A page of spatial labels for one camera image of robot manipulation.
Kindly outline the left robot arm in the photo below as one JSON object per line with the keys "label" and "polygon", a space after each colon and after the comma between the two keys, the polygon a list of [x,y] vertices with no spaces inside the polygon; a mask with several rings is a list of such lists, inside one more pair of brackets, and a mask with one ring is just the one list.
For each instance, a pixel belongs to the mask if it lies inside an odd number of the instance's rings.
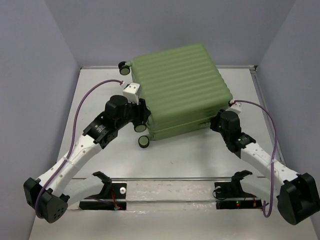
{"label": "left robot arm", "polygon": [[129,102],[122,95],[113,95],[101,112],[83,131],[78,140],[72,140],[69,152],[38,178],[28,178],[23,184],[26,202],[38,218],[54,223],[68,206],[87,197],[108,196],[112,180],[97,171],[85,180],[71,183],[73,177],[95,155],[117,136],[129,123],[135,128],[146,126],[151,112],[146,101],[138,98]]}

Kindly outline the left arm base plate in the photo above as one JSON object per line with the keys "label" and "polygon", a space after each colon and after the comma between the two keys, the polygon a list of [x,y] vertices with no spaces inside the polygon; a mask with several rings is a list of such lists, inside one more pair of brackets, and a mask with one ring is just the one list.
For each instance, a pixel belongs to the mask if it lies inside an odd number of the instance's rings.
{"label": "left arm base plate", "polygon": [[127,209],[127,183],[115,181],[104,187],[97,195],[89,196],[79,202],[81,210],[88,211],[125,211]]}

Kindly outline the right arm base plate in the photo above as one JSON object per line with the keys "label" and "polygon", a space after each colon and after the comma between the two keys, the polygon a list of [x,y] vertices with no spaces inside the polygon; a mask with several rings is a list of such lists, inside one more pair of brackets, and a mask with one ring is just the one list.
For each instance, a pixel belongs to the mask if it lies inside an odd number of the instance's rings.
{"label": "right arm base plate", "polygon": [[244,192],[239,182],[215,182],[212,196],[216,200],[217,210],[261,210],[263,207],[261,199],[251,193]]}

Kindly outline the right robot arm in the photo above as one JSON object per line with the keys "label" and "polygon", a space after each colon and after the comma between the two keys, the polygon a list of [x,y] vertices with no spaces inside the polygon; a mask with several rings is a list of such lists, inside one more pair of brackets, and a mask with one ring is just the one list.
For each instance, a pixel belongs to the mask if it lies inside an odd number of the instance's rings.
{"label": "right robot arm", "polygon": [[263,214],[268,218],[276,206],[283,219],[297,225],[320,210],[320,196],[315,179],[309,173],[300,174],[269,155],[241,129],[234,111],[221,110],[210,121],[210,129],[221,135],[227,149],[254,167],[266,180],[251,173],[230,183],[235,196],[250,193],[264,201]]}

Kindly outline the green hardshell suitcase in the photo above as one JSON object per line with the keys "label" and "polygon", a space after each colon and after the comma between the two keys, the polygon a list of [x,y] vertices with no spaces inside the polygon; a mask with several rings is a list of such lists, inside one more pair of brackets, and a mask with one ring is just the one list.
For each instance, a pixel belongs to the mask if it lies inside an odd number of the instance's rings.
{"label": "green hardshell suitcase", "polygon": [[138,132],[141,148],[158,141],[209,127],[233,95],[203,44],[145,54],[118,63],[119,73],[131,74],[150,115]]}

